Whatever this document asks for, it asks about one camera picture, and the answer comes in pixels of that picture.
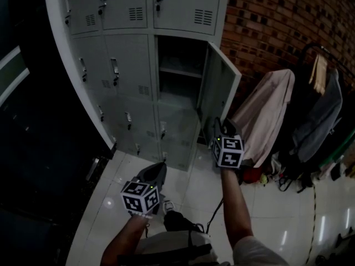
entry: open locker door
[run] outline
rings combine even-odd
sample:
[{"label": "open locker door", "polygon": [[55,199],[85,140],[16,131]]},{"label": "open locker door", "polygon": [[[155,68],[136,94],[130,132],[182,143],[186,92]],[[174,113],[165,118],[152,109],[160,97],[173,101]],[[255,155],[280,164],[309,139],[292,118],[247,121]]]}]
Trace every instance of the open locker door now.
[{"label": "open locker door", "polygon": [[238,88],[241,73],[214,44],[207,47],[206,68],[202,80],[197,113],[207,145],[214,137],[214,121],[223,124]]}]

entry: forearm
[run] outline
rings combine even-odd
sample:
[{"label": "forearm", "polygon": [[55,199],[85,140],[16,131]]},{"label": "forearm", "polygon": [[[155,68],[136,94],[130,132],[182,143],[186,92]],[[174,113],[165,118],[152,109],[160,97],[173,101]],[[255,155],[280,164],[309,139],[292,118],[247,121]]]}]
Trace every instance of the forearm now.
[{"label": "forearm", "polygon": [[101,265],[116,266],[117,255],[134,254],[147,223],[147,218],[141,216],[131,217],[124,228],[106,247],[101,259]]},{"label": "forearm", "polygon": [[224,220],[229,242],[232,246],[243,237],[252,236],[249,211],[233,170],[221,169]]}]

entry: sneaker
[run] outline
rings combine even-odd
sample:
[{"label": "sneaker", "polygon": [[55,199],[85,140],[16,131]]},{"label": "sneaker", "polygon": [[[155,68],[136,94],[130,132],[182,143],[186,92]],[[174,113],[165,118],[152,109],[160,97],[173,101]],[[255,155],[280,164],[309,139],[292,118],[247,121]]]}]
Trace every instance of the sneaker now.
[{"label": "sneaker", "polygon": [[170,200],[163,202],[163,213],[166,215],[169,211],[174,211],[175,205]]}]

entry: gray jacket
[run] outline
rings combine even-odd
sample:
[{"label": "gray jacket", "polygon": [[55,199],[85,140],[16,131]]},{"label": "gray jacket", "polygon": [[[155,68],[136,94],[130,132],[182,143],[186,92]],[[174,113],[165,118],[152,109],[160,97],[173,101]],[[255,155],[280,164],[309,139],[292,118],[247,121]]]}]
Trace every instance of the gray jacket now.
[{"label": "gray jacket", "polygon": [[300,162],[308,161],[327,137],[343,104],[338,81],[338,70],[327,74],[327,87],[324,95],[316,102],[305,120],[292,134],[295,148],[291,154],[297,154]]}]

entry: pink jacket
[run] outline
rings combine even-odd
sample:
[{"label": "pink jacket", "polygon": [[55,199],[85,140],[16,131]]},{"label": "pink jacket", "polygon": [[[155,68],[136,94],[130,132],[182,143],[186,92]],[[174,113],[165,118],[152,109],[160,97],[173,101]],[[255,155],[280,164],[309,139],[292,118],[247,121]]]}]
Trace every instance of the pink jacket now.
[{"label": "pink jacket", "polygon": [[294,83],[289,69],[268,72],[232,117],[245,140],[243,160],[252,160],[254,167],[260,167],[272,149]]}]

